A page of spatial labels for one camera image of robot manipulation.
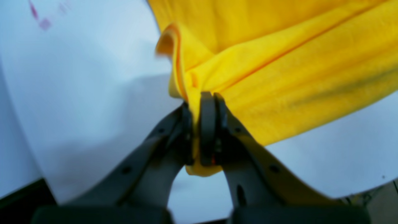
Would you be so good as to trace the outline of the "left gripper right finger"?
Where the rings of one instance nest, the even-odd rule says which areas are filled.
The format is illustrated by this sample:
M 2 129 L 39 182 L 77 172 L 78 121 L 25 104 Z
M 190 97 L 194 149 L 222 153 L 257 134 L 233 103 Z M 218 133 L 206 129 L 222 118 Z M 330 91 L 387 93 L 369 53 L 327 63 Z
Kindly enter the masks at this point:
M 317 192 L 250 135 L 223 97 L 200 99 L 200 161 L 221 166 L 233 211 L 227 224 L 370 224 L 366 209 Z

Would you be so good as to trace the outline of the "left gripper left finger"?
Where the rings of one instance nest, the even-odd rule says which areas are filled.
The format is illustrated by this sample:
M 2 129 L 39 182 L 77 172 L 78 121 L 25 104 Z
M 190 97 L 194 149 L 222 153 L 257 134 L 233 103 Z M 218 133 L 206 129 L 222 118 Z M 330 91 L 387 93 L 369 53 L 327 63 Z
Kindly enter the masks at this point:
M 173 224 L 167 209 L 175 177 L 193 164 L 188 105 L 164 117 L 147 138 L 93 188 L 57 207 L 41 207 L 33 224 Z

